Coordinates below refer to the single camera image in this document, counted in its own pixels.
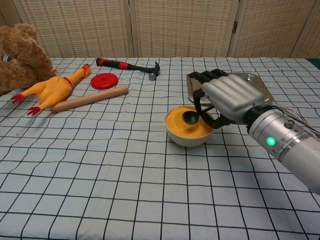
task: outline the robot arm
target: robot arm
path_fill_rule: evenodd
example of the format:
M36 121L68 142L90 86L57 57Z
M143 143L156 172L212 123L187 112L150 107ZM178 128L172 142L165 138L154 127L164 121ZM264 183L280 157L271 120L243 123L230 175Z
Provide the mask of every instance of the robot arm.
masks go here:
M213 128L246 125L253 139L311 191L320 195L319 139L299 126L298 119L294 122L284 115L280 107L265 104L263 94L241 77L217 71L190 74L202 84L193 93L196 111L202 119ZM221 113L220 117L212 119L201 109L201 97L212 103Z

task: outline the hinge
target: hinge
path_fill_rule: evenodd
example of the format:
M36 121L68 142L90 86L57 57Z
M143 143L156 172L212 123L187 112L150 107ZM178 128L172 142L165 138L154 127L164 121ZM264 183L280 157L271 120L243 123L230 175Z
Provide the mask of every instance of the hinge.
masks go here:
M233 23L233 28L232 28L232 33L235 34L236 31L237 31L237 26L238 26L238 22L237 21L234 21Z

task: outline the green light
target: green light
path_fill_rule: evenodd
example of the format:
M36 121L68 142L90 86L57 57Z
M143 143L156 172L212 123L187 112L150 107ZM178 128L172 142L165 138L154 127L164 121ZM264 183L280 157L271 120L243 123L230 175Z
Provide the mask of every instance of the green light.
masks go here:
M274 137L272 136L269 136L267 137L266 139L266 143L269 145L269 146L274 146L276 144L276 140Z

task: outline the red plastic cap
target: red plastic cap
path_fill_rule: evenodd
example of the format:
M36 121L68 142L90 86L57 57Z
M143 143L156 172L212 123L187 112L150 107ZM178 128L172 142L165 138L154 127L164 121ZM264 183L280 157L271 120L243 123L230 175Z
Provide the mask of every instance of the red plastic cap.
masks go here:
M91 79L91 86L95 89L109 89L117 85L118 80L113 73L101 73Z

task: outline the black spoon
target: black spoon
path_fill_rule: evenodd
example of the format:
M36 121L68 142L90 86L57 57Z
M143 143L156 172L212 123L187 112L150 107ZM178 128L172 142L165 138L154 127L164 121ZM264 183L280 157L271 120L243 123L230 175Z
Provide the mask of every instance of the black spoon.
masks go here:
M211 109L214 109L214 108L215 108L214 106L210 106L210 107L206 108L205 110L203 110L203 112L205 113L205 112L207 112ZM196 111L185 111L182 114L182 118L186 124L194 125L199 120L199 114Z

